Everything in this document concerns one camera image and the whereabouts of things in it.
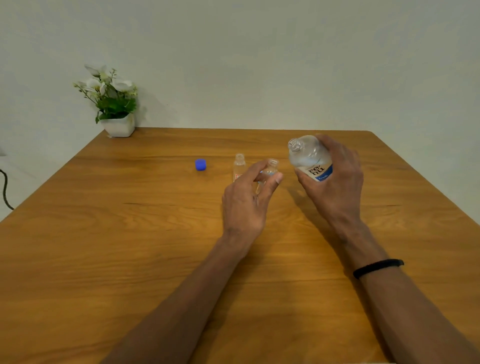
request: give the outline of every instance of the left arm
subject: left arm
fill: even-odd
[[[102,363],[187,363],[223,288],[265,226],[268,202],[281,182],[271,176],[259,195],[252,182],[267,165],[255,163],[225,189],[224,233],[207,258],[117,345]]]

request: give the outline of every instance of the black cable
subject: black cable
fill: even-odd
[[[2,170],[0,170],[0,172],[3,173],[3,175],[5,176],[5,184],[3,185],[3,201],[5,201],[5,205],[7,205],[7,207],[10,210],[15,210],[7,201],[7,184],[8,184],[7,174]]]

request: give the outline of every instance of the bottle label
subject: bottle label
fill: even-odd
[[[298,167],[302,172],[312,177],[314,180],[323,181],[333,172],[333,164],[315,164],[311,167]]]

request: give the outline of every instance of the black bracelet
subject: black bracelet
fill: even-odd
[[[400,259],[386,259],[386,260],[381,260],[380,262],[368,264],[367,266],[364,266],[362,268],[358,268],[353,272],[353,276],[356,279],[360,279],[361,276],[374,272],[379,269],[383,268],[388,268],[388,267],[399,267],[404,265],[403,260]]]

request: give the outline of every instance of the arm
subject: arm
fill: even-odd
[[[268,203],[282,180],[282,174],[276,173],[254,195],[252,182],[266,165],[266,161],[254,164],[225,189],[222,237],[197,269],[103,363],[187,363],[228,279],[265,226]]]
[[[360,219],[363,174],[359,156],[326,135],[334,172],[316,182],[296,171],[307,195],[343,242],[354,269],[388,259]],[[398,364],[480,363],[479,351],[398,267],[360,278],[378,326]]]

